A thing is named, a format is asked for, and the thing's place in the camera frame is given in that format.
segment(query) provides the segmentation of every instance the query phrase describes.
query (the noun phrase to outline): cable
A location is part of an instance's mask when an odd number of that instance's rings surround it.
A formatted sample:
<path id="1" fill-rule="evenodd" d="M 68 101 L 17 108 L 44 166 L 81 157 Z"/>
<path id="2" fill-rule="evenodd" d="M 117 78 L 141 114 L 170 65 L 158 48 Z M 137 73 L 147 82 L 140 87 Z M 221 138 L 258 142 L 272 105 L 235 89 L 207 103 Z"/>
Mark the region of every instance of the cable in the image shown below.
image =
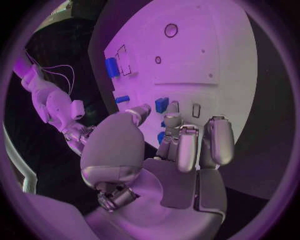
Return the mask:
<path id="1" fill-rule="evenodd" d="M 66 79 L 66 81 L 67 81 L 68 86 L 69 86 L 69 92 L 68 92 L 68 95 L 71 94 L 71 84 L 70 84 L 69 79 L 68 79 L 65 75 L 63 75 L 63 74 L 61 74 L 61 73 L 58 73 L 58 72 L 48 71 L 48 70 L 43 69 L 43 68 L 42 68 L 42 70 L 45 71 L 46 73 L 55 74 L 55 75 L 59 75 L 59 76 L 64 77 L 64 78 Z"/>
<path id="2" fill-rule="evenodd" d="M 75 83 L 75 72 L 74 72 L 74 69 L 71 65 L 66 65 L 66 64 L 62 64 L 62 65 L 56 65 L 56 66 L 49 66 L 49 67 L 43 67 L 41 66 L 38 61 L 36 61 L 32 56 L 30 56 L 30 54 L 28 53 L 27 49 L 25 50 L 25 53 L 26 55 L 28 56 L 28 58 L 34 63 L 36 64 L 37 66 L 40 67 L 41 70 L 47 72 L 47 73 L 50 73 L 50 74 L 56 74 L 56 75 L 60 75 L 62 77 L 64 77 L 67 82 L 68 82 L 68 86 L 69 86 L 69 95 L 71 95 L 72 91 L 73 91 L 73 87 L 74 87 L 74 83 Z M 72 71 L 72 74 L 73 74 L 73 79 L 72 79 L 72 86 L 70 84 L 70 80 L 64 75 L 64 74 L 61 74 L 61 73 L 58 73 L 58 72 L 52 72 L 52 71 L 47 71 L 46 69 L 55 69 L 55 68 L 59 68 L 59 67 L 69 67 Z"/>

